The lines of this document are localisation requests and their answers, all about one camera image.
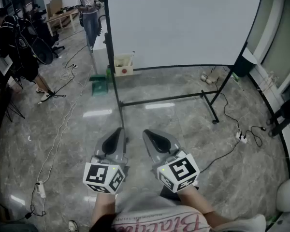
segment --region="power strip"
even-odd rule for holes
[[[241,142],[243,142],[244,144],[247,144],[247,138],[244,138],[243,134],[241,131],[239,131],[238,133],[236,133],[237,140],[241,139]]]
[[[45,193],[45,189],[44,189],[44,185],[43,185],[43,181],[39,181],[38,182],[38,190],[37,193],[40,194],[41,198],[46,198],[46,193]]]

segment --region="wooden table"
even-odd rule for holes
[[[62,22],[61,22],[61,18],[63,18],[63,17],[67,17],[67,16],[70,17],[71,24],[72,24],[72,28],[73,28],[73,31],[75,32],[76,30],[75,30],[75,25],[74,25],[74,21],[73,21],[73,17],[72,17],[72,15],[73,15],[73,14],[77,14],[77,13],[78,13],[78,10],[77,10],[77,9],[74,9],[74,10],[70,10],[70,11],[65,12],[65,13],[63,13],[63,14],[60,14],[60,15],[57,14],[57,15],[55,15],[55,16],[53,16],[53,17],[47,19],[47,20],[45,21],[45,23],[47,23],[48,30],[49,30],[50,34],[51,34],[52,36],[54,36],[54,35],[53,35],[53,32],[52,32],[52,29],[51,29],[49,23],[52,22],[52,21],[59,20],[59,22],[60,22],[60,27],[63,28],[63,26],[62,26]]]

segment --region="marble floor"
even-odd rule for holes
[[[54,90],[67,82],[59,78],[67,61],[86,45],[85,33],[80,26],[78,31],[72,34],[65,29],[60,43],[66,49],[52,64],[40,67],[40,73]],[[70,219],[78,223],[81,232],[88,231],[96,194],[82,183],[84,166],[90,161],[97,140],[120,126],[112,84],[109,84],[107,95],[92,97],[91,83],[87,82],[78,99],[82,90],[79,83],[84,84],[88,75],[93,73],[88,49],[85,47],[71,63],[78,65],[75,70],[77,75],[75,82],[70,82],[60,91],[60,94],[66,95],[65,98],[52,98],[39,104],[41,95],[35,92],[34,84],[24,81],[24,89],[17,88],[12,99],[26,119],[13,114],[13,122],[4,118],[0,130],[0,202],[9,208],[12,219],[20,219],[29,211],[34,183],[42,164],[55,145],[39,177],[39,180],[46,180],[58,150],[45,183],[44,218],[48,232],[66,230]],[[117,78],[119,96],[122,101],[130,102],[216,89],[200,80],[203,70],[206,67],[149,70]],[[221,80],[225,75],[221,70]],[[241,119],[240,128],[246,131],[251,126],[265,126],[269,111],[262,98],[248,78],[242,78],[239,84],[250,104],[250,113]],[[247,113],[248,101],[235,81],[230,79],[223,93],[229,102],[227,114],[239,119]],[[59,130],[59,134],[63,134],[58,145],[58,129],[76,101],[73,114],[69,113],[67,117],[70,118],[67,126]],[[130,170],[122,191],[132,187],[150,191],[162,188],[150,172],[152,162],[142,139],[144,129],[159,129],[174,135],[181,146],[194,156],[200,170],[236,144],[238,130],[235,122],[223,113],[226,104],[223,96],[214,103],[220,120],[216,125],[212,124],[212,114],[203,98],[169,102],[173,102],[174,106],[146,109],[145,105],[136,105],[124,108],[129,137],[126,156]],[[106,109],[112,110],[112,113],[83,118],[85,112]],[[267,132],[256,128],[254,132],[262,138],[261,147],[249,134],[247,144],[238,144],[230,155],[216,161],[198,178],[200,192],[220,214],[230,218],[251,217],[258,213],[267,218],[275,216],[277,187],[289,176],[280,138],[270,139]],[[33,200],[36,212],[41,213],[43,200],[36,193]],[[26,222],[33,223],[43,232],[44,218],[33,216]]]

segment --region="whiteboard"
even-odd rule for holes
[[[261,0],[108,0],[114,55],[135,69],[233,65]]]

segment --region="electrical outlet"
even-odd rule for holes
[[[237,140],[240,140],[240,134],[241,134],[242,132],[240,131],[240,132],[238,132],[237,134],[236,134],[236,139]],[[242,137],[241,137],[241,142],[243,142],[244,144],[247,144],[247,138],[244,138],[244,136],[242,135]]]
[[[39,181],[39,185],[38,185],[38,193],[40,194],[41,198],[46,198],[46,193],[45,193],[45,189],[44,189],[44,185],[42,181]]]

